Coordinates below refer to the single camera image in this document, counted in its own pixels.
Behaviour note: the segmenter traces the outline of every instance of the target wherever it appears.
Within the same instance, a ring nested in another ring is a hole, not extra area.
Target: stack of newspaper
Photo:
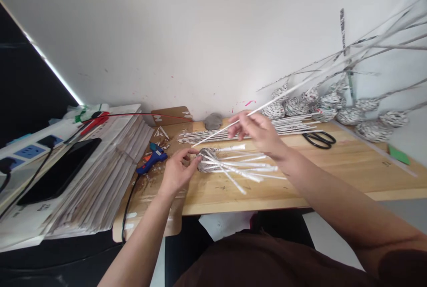
[[[111,114],[137,113],[141,112],[141,106],[113,107],[109,111]],[[88,138],[101,138],[102,142],[61,196],[15,206],[1,220],[0,251],[37,245],[43,239],[90,235],[111,229],[152,134],[153,129],[142,116],[109,117]],[[59,159],[54,153],[53,159]]]

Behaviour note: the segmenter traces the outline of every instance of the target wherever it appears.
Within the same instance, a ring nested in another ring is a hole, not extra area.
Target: black scissors
[[[325,135],[326,137],[329,138],[329,140],[321,137],[320,134]],[[331,149],[332,145],[337,142],[337,140],[332,135],[330,135],[326,132],[306,133],[306,134],[303,134],[303,136],[310,144],[312,144],[313,146],[316,146],[320,149]]]

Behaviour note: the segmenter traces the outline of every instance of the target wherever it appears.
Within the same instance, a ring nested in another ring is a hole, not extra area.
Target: ruler
[[[384,150],[379,149],[377,146],[375,146],[373,143],[370,143],[367,140],[364,140],[363,138],[359,137],[356,133],[354,133],[353,131],[351,131],[347,127],[341,125],[336,120],[331,120],[330,122],[333,123],[335,126],[338,126],[339,128],[341,128],[342,130],[348,132],[350,135],[352,135],[356,139],[360,140],[362,143],[368,145],[370,148],[372,148],[373,150],[375,150],[381,156],[386,157],[388,160],[390,160],[392,163],[394,163],[397,167],[399,167],[399,168],[403,169],[404,171],[406,171],[409,175],[414,176],[414,177],[418,177],[418,175],[416,173],[414,173],[412,170],[410,170],[407,167],[407,165],[405,165],[402,162],[399,162],[397,159],[394,159],[389,154],[387,154]]]

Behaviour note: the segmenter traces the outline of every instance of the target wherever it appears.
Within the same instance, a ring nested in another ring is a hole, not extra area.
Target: green card
[[[388,144],[388,151],[390,152],[390,156],[394,159],[397,159],[398,161],[401,161],[402,163],[405,163],[406,165],[410,165],[411,161],[409,160],[409,157],[402,151],[397,150],[390,144]]]

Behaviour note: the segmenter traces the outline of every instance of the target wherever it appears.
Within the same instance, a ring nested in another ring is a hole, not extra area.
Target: black phone
[[[29,205],[59,197],[101,143],[101,138],[75,143],[31,187],[17,205]]]

